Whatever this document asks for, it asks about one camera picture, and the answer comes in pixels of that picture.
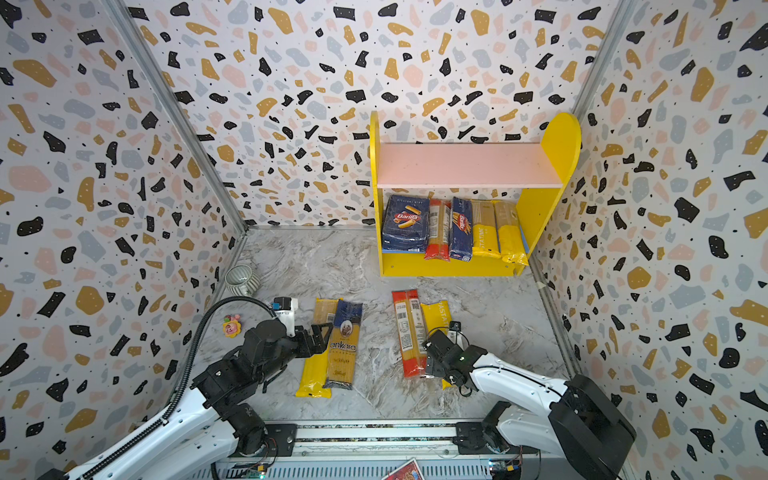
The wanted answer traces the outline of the red printed card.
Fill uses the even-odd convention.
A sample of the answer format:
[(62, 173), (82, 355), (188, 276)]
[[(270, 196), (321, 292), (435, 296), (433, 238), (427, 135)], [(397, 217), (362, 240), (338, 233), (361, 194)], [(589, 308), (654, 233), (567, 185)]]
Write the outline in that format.
[(386, 474), (382, 480), (424, 480), (424, 474), (421, 471), (415, 459), (410, 459), (403, 465), (395, 468)]

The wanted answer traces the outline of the blue Barilla rigatoni box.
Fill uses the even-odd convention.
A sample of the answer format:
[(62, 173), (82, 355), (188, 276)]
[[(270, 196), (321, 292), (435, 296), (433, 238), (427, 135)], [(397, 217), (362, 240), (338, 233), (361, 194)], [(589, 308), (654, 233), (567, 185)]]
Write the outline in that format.
[(381, 241), (385, 251), (425, 253), (429, 240), (430, 200), (392, 195), (385, 209)]

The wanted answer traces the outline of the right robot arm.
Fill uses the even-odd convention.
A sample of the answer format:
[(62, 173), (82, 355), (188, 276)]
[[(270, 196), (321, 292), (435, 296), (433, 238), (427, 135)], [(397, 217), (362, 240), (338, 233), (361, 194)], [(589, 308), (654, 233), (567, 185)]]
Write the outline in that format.
[(585, 479), (619, 479), (637, 433), (589, 377), (537, 375), (477, 345), (462, 347), (435, 329), (421, 343), (427, 373), (462, 393), (498, 396), (480, 423), (482, 446), (531, 447), (557, 455)]

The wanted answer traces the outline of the red spaghetti bag with barcode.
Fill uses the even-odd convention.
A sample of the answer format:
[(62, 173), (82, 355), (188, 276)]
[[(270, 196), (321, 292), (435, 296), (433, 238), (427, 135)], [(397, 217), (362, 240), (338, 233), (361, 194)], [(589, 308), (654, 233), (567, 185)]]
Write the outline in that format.
[(396, 327), (404, 377), (423, 377), (426, 374), (427, 352), (423, 342), (427, 338), (426, 322), (416, 289), (392, 292)]

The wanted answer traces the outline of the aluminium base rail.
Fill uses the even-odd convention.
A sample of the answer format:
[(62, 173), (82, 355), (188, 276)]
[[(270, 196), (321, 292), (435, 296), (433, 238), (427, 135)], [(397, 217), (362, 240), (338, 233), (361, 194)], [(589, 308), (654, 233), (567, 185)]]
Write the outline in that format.
[(585, 479), (531, 447), (482, 446), (480, 420), (290, 421), (267, 424), (272, 446), (235, 453), (197, 479), (382, 479), (415, 459), (425, 479)]

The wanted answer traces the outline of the blue Barilla spaghetti box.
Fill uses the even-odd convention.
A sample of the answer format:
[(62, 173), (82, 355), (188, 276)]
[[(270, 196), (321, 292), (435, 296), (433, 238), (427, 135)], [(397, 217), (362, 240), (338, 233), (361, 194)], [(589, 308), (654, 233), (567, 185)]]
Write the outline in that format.
[(473, 210), (470, 200), (453, 197), (451, 201), (451, 231), (449, 257), (469, 262), (473, 249)]

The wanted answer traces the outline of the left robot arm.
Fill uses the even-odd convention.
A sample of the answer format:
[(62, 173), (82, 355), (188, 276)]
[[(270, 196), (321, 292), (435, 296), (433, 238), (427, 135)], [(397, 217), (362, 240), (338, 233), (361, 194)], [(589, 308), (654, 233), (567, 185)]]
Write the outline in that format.
[(272, 446), (268, 429), (248, 404), (294, 359), (324, 352), (333, 326), (289, 332), (278, 319), (249, 329), (242, 345), (210, 364), (162, 412), (110, 449), (46, 479), (174, 479), (235, 452)]

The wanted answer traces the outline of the small pink yellow toy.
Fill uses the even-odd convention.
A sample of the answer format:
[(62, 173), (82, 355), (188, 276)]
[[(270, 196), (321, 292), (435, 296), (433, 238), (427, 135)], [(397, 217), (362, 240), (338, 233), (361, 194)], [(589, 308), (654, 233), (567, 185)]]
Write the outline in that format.
[(241, 315), (227, 315), (222, 324), (222, 331), (227, 338), (235, 338), (242, 332)]

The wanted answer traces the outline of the yellow pastatime spaghetti bag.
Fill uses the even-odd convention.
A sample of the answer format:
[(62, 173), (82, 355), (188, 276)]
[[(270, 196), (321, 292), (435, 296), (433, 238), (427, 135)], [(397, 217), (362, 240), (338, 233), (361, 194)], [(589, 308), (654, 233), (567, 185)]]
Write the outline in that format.
[(495, 210), (490, 200), (472, 200), (472, 235), (474, 257), (499, 259), (501, 257)]
[(433, 304), (421, 304), (424, 320), (427, 327), (427, 336), (433, 333), (441, 332), (449, 340), (455, 342), (456, 335), (450, 330), (452, 315), (447, 300), (441, 300)]

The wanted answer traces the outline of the white ribbed ceramic cup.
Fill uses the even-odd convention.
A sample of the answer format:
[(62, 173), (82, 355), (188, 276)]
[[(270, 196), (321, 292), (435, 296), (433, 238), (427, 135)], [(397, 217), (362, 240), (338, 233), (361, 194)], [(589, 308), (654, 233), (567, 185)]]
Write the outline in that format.
[(226, 272), (224, 284), (230, 296), (254, 297), (261, 281), (251, 266), (239, 264)]

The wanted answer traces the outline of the dark blue Ankara spaghetti bag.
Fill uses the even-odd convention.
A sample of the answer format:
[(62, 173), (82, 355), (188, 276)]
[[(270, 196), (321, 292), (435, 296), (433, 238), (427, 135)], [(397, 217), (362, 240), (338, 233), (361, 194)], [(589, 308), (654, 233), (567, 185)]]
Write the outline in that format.
[(328, 343), (325, 388), (352, 389), (362, 316), (362, 303), (338, 301)]

